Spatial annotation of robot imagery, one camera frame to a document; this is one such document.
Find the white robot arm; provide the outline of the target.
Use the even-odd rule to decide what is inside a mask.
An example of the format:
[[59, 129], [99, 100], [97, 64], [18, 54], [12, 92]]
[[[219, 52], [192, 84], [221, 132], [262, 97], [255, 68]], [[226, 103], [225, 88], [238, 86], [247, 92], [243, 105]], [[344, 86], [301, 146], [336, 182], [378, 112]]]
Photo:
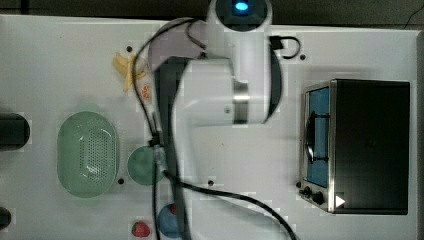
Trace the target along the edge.
[[202, 188], [190, 132], [195, 127], [264, 124], [282, 96], [282, 70], [270, 42], [269, 0], [212, 0], [203, 59], [172, 56], [155, 71], [163, 174], [173, 186], [183, 240], [200, 240], [190, 203], [201, 196], [245, 196]]

